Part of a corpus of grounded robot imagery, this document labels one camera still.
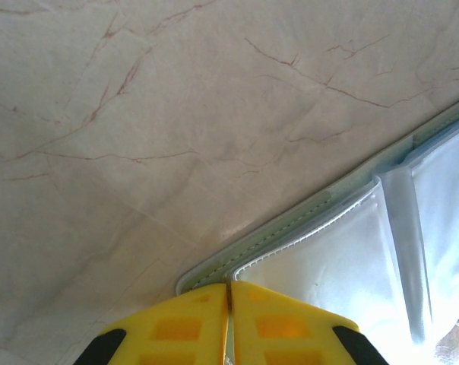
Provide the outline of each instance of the green stitched edge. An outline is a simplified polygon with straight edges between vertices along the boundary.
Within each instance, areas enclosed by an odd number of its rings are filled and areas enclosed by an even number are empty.
[[[372,181],[372,171],[376,170],[378,166],[400,163],[413,149],[457,120],[459,120],[459,103],[377,153],[331,186],[307,198],[296,207],[234,242],[184,274],[176,285],[176,293],[179,295],[196,287],[224,282],[226,275],[232,270],[270,251],[283,237],[295,232],[302,225],[320,215],[327,207],[336,205]]]

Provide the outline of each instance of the beige marble wall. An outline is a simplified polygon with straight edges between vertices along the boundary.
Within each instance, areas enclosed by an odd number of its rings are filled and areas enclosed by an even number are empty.
[[[74,362],[457,100],[457,0],[0,0],[0,363]]]

